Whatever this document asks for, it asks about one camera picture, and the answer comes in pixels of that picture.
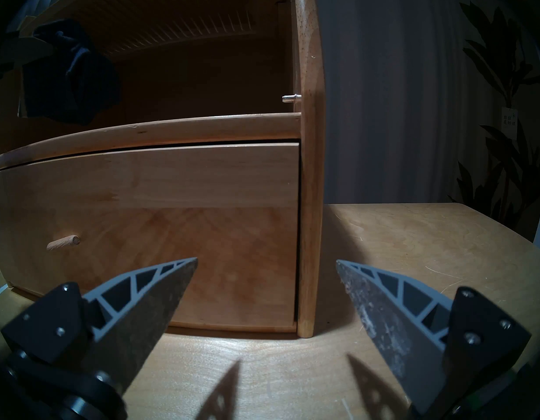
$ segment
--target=drawer front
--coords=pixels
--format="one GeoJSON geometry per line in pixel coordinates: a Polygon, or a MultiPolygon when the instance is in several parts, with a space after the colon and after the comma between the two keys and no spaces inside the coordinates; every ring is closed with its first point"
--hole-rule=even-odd
{"type": "Polygon", "coordinates": [[[0,171],[0,268],[42,295],[198,257],[173,324],[294,330],[297,143],[152,148],[0,171]],[[47,250],[77,235],[78,245],[47,250]]]}

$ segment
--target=wooden tabletop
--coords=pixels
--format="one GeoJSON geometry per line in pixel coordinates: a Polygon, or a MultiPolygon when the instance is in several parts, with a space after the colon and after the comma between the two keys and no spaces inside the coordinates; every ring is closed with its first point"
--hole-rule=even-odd
{"type": "MultiPolygon", "coordinates": [[[[460,204],[331,205],[315,337],[171,329],[178,334],[161,338],[124,396],[129,418],[207,419],[220,403],[237,419],[400,418],[408,400],[362,330],[336,259],[400,272],[450,298],[473,287],[533,334],[516,368],[540,348],[540,249],[529,241],[460,204]]],[[[3,292],[0,327],[29,304],[3,292]]]]}

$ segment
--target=dark fabric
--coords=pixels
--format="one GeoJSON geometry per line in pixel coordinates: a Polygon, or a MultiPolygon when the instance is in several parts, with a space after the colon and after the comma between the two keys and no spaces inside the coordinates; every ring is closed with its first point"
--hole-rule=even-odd
{"type": "Polygon", "coordinates": [[[98,111],[120,101],[113,63],[99,54],[81,25],[64,19],[41,25],[33,36],[56,49],[23,66],[28,117],[89,124],[98,111]]]}

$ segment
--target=gray curtain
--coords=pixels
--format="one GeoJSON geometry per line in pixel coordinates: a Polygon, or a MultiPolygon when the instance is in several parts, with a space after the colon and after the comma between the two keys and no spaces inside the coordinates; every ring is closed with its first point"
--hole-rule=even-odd
{"type": "MultiPolygon", "coordinates": [[[[475,186],[483,182],[479,125],[499,127],[504,104],[462,52],[464,39],[482,41],[459,6],[469,1],[490,19],[496,6],[512,16],[501,0],[317,0],[326,203],[460,200],[457,161],[475,186]]],[[[534,47],[525,49],[539,68],[534,47]]],[[[526,115],[521,109],[522,122],[526,115]]]]}

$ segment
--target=wooden knob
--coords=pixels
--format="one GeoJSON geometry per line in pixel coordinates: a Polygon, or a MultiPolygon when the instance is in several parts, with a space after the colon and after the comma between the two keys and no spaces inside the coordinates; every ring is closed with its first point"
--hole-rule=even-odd
{"type": "Polygon", "coordinates": [[[52,241],[47,245],[47,251],[54,250],[61,247],[66,247],[70,245],[77,245],[80,243],[80,238],[76,235],[66,236],[56,241],[52,241]]]}

